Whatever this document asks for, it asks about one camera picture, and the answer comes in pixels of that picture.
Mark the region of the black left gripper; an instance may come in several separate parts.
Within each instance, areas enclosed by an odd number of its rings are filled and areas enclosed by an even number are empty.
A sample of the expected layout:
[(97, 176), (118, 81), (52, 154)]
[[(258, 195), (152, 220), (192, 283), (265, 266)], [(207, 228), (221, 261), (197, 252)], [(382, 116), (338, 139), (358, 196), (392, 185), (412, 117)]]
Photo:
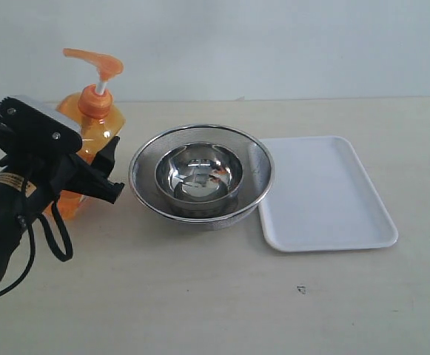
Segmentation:
[(46, 158), (19, 150), (0, 118), (0, 214), (40, 214), (62, 190), (114, 204), (125, 187), (108, 179), (119, 141), (114, 136), (90, 165), (75, 153)]

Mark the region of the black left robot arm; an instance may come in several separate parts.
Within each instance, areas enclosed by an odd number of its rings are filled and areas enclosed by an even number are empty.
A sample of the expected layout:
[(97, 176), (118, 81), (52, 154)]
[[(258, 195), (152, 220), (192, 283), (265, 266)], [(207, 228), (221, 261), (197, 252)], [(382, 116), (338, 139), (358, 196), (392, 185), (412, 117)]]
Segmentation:
[(77, 192), (114, 203), (124, 184), (108, 177), (115, 165), (114, 137), (87, 163), (77, 154), (79, 133), (44, 113), (16, 109), (0, 113), (0, 282), (10, 258), (28, 233), (30, 256), (22, 274), (0, 296), (13, 290), (29, 274), (36, 255), (33, 223), (39, 220), (47, 245), (57, 259), (73, 258), (73, 245), (58, 210), (63, 191)]

